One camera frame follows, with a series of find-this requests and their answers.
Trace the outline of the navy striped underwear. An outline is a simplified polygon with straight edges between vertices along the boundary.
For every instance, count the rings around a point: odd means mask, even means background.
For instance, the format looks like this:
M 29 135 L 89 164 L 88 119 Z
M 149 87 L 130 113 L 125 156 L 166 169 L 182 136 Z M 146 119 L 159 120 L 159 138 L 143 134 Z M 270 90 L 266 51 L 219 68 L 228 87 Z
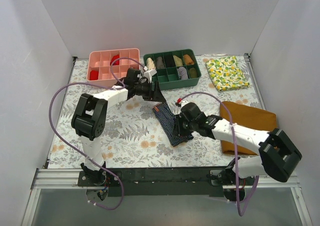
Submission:
M 173 147 L 176 147 L 181 143 L 188 142 L 194 138 L 192 134 L 187 136 L 173 135 L 175 127 L 175 115 L 172 113 L 166 102 L 155 105 L 152 110 Z

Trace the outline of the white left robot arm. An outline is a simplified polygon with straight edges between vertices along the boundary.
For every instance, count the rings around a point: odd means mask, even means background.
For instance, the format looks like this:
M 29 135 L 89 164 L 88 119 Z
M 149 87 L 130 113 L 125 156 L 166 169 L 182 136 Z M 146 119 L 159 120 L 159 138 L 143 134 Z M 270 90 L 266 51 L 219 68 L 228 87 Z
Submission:
M 106 164 L 100 139 L 105 129 L 107 112 L 113 106 L 134 96 L 141 96 L 150 102 L 166 101 L 159 83 L 152 82 L 150 77 L 145 77 L 139 69 L 132 67 L 111 90 L 94 95 L 83 93 L 78 100 L 71 127 L 79 136 L 85 154 L 85 161 L 80 166 L 86 179 L 95 186 L 103 185 L 107 179 L 106 173 L 101 169 Z

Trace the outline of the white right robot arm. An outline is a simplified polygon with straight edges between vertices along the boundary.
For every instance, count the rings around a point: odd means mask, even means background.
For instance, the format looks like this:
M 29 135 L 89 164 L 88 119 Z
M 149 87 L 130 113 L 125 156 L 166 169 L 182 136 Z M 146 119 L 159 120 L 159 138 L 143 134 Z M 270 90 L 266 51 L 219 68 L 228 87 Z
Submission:
M 256 156 L 233 160 L 225 169 L 227 181 L 237 185 L 244 178 L 270 176 L 285 183 L 302 159 L 302 154 L 281 129 L 273 131 L 248 128 L 218 115 L 205 115 L 193 103 L 184 105 L 179 114 L 174 115 L 174 136 L 188 136 L 193 132 L 203 137 L 236 143 Z

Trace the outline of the grey striped rolled underwear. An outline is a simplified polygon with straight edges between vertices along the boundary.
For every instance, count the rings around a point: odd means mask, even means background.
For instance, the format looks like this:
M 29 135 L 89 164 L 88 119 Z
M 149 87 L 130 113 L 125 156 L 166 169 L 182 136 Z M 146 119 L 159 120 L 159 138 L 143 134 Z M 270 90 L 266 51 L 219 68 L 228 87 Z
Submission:
M 185 67 L 183 67 L 183 66 L 178 67 L 177 72 L 178 72 L 180 80 L 188 80 L 189 79 L 188 71 Z

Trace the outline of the black rolled underwear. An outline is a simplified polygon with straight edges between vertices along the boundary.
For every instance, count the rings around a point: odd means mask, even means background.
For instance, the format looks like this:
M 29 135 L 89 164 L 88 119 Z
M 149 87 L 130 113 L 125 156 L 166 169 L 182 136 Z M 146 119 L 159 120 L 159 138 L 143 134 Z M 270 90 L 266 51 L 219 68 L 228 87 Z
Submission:
M 172 55 L 165 55 L 164 56 L 164 61 L 165 61 L 165 66 L 167 68 L 172 68 L 172 67 L 176 66 L 175 60 L 174 60 Z

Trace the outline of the olive green rolled underwear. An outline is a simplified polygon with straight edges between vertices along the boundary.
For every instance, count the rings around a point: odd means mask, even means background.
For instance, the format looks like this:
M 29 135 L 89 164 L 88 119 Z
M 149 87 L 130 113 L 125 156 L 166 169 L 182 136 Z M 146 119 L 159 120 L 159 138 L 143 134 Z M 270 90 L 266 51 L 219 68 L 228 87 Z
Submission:
M 195 79 L 198 77 L 197 70 L 194 67 L 190 68 L 188 72 L 191 79 Z

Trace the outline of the orange brown rolled underwear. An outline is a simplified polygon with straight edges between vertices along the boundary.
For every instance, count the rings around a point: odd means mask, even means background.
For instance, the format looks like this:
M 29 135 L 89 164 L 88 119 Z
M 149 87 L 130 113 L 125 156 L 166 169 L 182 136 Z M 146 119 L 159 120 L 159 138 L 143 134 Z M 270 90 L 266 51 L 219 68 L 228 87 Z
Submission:
M 183 60 L 185 62 L 186 65 L 194 65 L 195 61 L 192 59 L 192 57 L 188 54 L 184 54 L 183 55 Z

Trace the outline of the red rolled sock top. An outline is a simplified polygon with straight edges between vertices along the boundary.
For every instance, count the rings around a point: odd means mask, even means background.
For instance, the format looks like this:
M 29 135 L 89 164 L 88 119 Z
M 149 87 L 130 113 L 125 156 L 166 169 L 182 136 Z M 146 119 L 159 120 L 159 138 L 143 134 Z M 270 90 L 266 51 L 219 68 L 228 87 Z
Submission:
M 110 60 L 110 65 L 119 65 L 120 64 L 120 55 L 116 54 L 114 55 Z

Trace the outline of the red rolled sock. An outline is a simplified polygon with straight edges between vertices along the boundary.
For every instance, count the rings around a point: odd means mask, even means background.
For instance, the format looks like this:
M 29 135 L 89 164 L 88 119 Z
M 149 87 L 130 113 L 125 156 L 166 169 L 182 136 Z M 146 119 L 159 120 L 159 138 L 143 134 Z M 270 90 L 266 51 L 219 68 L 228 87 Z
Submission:
M 99 72 L 97 70 L 92 70 L 89 74 L 90 81 L 96 81 L 99 79 Z
M 110 65 L 119 65 L 120 64 L 120 55 L 116 54 L 114 55 L 110 60 Z

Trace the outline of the green divided organizer box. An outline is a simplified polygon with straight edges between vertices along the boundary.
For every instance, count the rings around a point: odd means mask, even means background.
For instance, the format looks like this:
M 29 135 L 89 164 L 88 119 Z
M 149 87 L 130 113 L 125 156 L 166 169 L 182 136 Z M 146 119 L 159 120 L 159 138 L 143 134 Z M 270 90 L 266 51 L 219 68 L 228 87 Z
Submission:
M 145 54 L 143 62 L 147 61 L 154 63 L 156 74 L 152 81 L 162 91 L 194 87 L 202 76 L 196 56 L 189 48 Z

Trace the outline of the pink divided organizer box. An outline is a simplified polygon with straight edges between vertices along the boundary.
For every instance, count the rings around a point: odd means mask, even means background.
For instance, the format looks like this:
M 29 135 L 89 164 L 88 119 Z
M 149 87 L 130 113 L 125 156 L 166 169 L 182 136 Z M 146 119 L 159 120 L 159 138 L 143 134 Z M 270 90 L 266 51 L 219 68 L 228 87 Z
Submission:
M 120 56 L 119 65 L 111 65 L 112 57 L 117 54 Z M 140 51 L 137 48 L 93 51 L 89 55 L 86 79 L 94 85 L 111 87 L 117 82 L 114 76 L 121 79 L 127 75 L 129 68 L 138 69 L 139 60 Z M 92 70 L 98 71 L 98 80 L 89 80 Z

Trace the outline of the floral patterned table mat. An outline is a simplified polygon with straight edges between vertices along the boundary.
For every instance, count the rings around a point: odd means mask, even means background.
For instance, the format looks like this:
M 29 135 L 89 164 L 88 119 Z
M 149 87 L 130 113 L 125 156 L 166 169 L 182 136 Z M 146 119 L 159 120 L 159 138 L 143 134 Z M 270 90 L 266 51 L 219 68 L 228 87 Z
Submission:
M 220 115 L 220 101 L 265 110 L 253 85 L 247 57 L 235 56 L 250 83 L 248 88 L 218 91 L 205 66 L 205 62 L 216 59 L 216 56 L 199 55 L 195 57 L 201 72 L 197 85 L 163 92 L 172 113 L 179 112 L 175 101 L 182 96 L 187 96 L 207 115 Z M 59 136 L 55 136 L 52 142 L 49 169 L 78 169 L 84 161 L 79 154 L 82 144 L 71 126 L 71 119 L 80 95 L 98 92 L 97 88 L 85 85 L 88 63 L 87 59 L 77 59 L 73 66 L 72 86 L 66 92 L 56 128 Z M 222 152 L 220 141 L 198 133 L 192 140 L 172 146 L 153 112 L 154 105 L 136 96 L 110 109 L 100 137 L 102 157 L 108 168 L 225 166 L 233 159 L 234 155 Z

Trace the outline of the red rolled sock bottom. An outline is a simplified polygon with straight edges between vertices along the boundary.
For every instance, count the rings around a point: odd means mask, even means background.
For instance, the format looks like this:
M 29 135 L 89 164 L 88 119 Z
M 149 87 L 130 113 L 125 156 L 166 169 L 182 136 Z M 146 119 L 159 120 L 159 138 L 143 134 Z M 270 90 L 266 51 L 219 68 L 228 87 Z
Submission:
M 96 81 L 99 79 L 99 72 L 97 70 L 92 70 L 89 74 L 90 81 Z

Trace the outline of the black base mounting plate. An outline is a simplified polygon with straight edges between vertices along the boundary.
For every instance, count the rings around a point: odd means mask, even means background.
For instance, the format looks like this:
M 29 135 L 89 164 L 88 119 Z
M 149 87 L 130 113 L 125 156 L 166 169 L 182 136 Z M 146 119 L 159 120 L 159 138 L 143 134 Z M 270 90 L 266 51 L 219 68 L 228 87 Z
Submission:
M 224 166 L 111 168 L 96 174 L 80 171 L 77 185 L 107 188 L 109 197 L 185 196 L 223 197 L 224 189 L 234 191 L 236 177 Z

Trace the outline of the aluminium frame rail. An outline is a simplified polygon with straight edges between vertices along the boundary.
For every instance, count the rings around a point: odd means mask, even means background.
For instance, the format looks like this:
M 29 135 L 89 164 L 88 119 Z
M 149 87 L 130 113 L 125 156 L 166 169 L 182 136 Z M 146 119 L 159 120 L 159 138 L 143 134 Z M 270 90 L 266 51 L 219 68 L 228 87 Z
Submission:
M 30 197 L 22 225 L 30 226 L 32 224 L 41 189 L 77 189 L 80 171 L 80 169 L 75 168 L 37 169 L 31 184 Z M 301 184 L 296 173 L 285 183 L 277 182 L 269 176 L 261 176 L 258 180 L 257 188 L 290 188 L 302 225 L 312 225 L 312 220 L 302 195 Z

